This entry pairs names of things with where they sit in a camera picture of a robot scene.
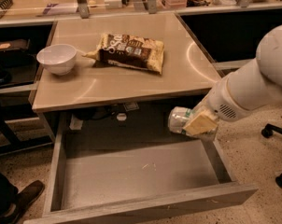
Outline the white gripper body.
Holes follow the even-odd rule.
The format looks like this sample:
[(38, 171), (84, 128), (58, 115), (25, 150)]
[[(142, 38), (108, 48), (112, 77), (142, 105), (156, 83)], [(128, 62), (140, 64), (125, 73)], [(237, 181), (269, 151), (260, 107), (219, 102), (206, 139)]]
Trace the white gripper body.
[(206, 104), (220, 119), (233, 122), (251, 113), (252, 97), (250, 88), (226, 76), (207, 94)]

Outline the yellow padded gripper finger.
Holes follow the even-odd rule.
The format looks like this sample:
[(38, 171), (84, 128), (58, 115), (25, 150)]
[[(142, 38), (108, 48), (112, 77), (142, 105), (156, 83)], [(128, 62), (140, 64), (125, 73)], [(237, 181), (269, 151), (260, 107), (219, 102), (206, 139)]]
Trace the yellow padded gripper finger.
[(206, 103), (199, 103), (192, 109), (192, 116), (195, 118), (197, 116), (207, 115), (209, 111), (209, 106)]
[(183, 126), (183, 130), (191, 136), (208, 133), (218, 127), (219, 117), (210, 110), (197, 111)]

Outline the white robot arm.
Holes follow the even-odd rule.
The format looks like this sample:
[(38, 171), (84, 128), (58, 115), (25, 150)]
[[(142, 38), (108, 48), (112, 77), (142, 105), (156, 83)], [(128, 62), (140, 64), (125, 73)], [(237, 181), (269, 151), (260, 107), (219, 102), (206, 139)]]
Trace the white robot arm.
[(217, 82), (191, 111), (183, 133), (199, 136), (219, 121), (238, 121), (253, 111), (282, 101), (282, 25), (267, 33), (256, 57)]

